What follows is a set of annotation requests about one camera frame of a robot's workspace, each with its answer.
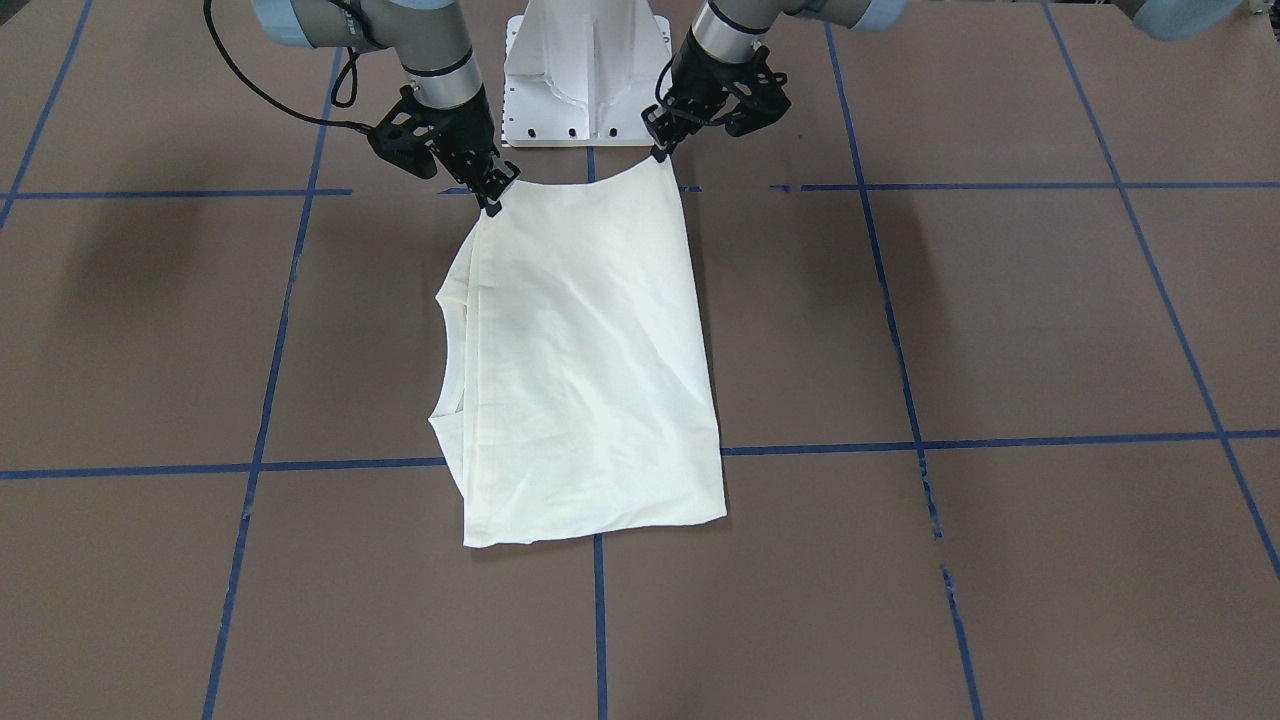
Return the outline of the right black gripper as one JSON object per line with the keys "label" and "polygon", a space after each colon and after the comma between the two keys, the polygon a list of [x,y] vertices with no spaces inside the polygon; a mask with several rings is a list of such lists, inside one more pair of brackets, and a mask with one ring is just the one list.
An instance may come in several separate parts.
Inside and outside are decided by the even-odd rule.
{"label": "right black gripper", "polygon": [[502,210],[500,199],[520,177],[520,168],[500,158],[495,127],[484,86],[456,108],[428,108],[436,159],[456,181],[470,181],[470,190],[486,217]]}

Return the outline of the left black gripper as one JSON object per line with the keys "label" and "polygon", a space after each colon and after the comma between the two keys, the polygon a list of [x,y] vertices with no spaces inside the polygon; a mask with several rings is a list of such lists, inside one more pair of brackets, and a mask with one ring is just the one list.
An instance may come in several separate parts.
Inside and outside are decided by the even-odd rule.
{"label": "left black gripper", "polygon": [[[762,45],[746,46],[746,61]],[[724,115],[737,101],[722,86],[726,63],[708,51],[696,40],[685,40],[673,60],[663,69],[669,87],[660,92],[660,104],[643,111],[643,123],[652,137],[650,156],[666,161],[680,143],[700,128],[722,126]]]}

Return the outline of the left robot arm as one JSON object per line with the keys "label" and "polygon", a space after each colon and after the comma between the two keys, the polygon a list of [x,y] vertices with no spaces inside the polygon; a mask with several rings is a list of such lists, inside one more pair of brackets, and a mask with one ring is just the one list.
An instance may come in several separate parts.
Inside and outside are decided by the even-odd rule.
{"label": "left robot arm", "polygon": [[881,32],[904,1],[705,1],[654,87],[641,119],[650,155],[663,163],[687,138],[722,128],[737,138],[780,120],[791,108],[788,77],[772,70],[765,36],[782,17]]}

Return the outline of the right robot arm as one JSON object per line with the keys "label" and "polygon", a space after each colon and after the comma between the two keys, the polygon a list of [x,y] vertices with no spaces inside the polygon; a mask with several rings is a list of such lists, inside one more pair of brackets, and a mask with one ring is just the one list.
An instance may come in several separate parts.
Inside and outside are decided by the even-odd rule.
{"label": "right robot arm", "polygon": [[349,61],[389,50],[404,72],[399,100],[375,124],[348,123],[374,151],[411,176],[440,168],[489,217],[518,177],[497,147],[497,129],[474,44],[457,1],[256,1],[273,41],[343,47]]}

